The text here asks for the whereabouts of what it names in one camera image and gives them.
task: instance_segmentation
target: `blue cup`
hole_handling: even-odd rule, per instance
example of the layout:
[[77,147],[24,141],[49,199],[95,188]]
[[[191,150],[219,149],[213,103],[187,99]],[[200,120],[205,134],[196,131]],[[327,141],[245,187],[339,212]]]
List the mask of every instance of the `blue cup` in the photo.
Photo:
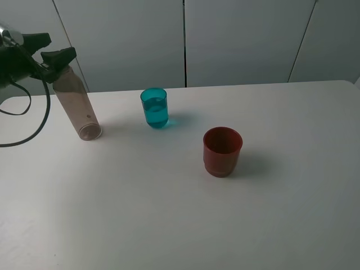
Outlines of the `blue cup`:
[[140,95],[146,122],[152,128],[162,128],[169,120],[167,93],[162,88],[149,88]]

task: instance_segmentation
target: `transparent plastic bottle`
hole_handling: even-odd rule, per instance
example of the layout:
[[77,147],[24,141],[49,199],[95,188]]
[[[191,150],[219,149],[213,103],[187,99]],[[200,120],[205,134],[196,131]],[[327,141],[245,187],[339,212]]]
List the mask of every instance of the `transparent plastic bottle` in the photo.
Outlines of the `transparent plastic bottle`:
[[101,127],[84,84],[70,66],[53,83],[53,89],[79,137],[85,141],[99,137]]

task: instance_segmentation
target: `red plastic cup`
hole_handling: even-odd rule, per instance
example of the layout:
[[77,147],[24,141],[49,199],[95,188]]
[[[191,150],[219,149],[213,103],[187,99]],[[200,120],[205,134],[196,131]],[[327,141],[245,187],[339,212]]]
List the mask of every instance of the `red plastic cup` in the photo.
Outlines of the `red plastic cup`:
[[215,177],[229,176],[235,169],[242,147],[242,138],[226,127],[210,129],[204,135],[205,169]]

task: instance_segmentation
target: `blue liquid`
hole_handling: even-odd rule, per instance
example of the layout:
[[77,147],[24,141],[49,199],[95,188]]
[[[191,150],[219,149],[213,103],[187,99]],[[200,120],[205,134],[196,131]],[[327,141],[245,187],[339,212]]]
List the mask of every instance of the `blue liquid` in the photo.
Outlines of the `blue liquid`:
[[143,103],[146,121],[152,128],[162,128],[168,122],[166,98],[152,97]]

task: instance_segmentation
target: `white wall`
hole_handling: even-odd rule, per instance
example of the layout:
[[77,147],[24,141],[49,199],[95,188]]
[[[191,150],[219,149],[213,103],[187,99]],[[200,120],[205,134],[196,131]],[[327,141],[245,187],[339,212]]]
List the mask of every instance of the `white wall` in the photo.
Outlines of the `white wall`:
[[181,0],[55,0],[90,92],[184,87]]
[[348,80],[360,75],[360,0],[319,0],[291,82]]
[[[56,51],[70,47],[51,0],[1,0],[0,20],[23,34],[49,33],[52,43],[41,51]],[[42,62],[39,52],[34,55],[34,58]],[[71,66],[82,78],[77,62],[73,61]],[[27,78],[19,84],[27,88],[32,95],[44,94],[42,83],[38,80]],[[13,86],[0,89],[0,104],[3,100],[18,95],[23,95],[22,91]]]
[[287,82],[315,0],[185,0],[188,86]]
[[355,85],[360,89],[360,78],[359,78],[358,81],[355,83]]

